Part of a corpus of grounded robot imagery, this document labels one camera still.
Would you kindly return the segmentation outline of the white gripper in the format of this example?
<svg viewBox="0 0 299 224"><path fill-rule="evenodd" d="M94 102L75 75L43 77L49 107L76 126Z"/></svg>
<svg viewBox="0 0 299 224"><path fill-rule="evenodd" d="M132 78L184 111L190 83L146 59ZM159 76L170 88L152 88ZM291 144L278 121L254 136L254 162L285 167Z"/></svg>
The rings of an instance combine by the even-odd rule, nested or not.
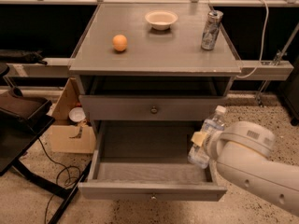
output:
<svg viewBox="0 0 299 224"><path fill-rule="evenodd" d="M192 142L199 147L203 146L206 154L213 160L220 156L229 142L237 143L268 158L275 139L271 131L248 121L235 122L223 131L216 130L209 135L202 131L192 135Z"/></svg>

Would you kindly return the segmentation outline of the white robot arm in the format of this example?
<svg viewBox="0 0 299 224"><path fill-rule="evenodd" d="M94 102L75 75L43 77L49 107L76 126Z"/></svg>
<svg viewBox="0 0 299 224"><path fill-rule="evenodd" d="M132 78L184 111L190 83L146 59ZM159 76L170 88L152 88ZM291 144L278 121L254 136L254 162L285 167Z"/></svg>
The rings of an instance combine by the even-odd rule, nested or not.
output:
<svg viewBox="0 0 299 224"><path fill-rule="evenodd" d="M190 161L202 167L216 162L218 173L236 186L299 216L299 167L269 160L275 135L265 127L238 121L218 130L195 132Z"/></svg>

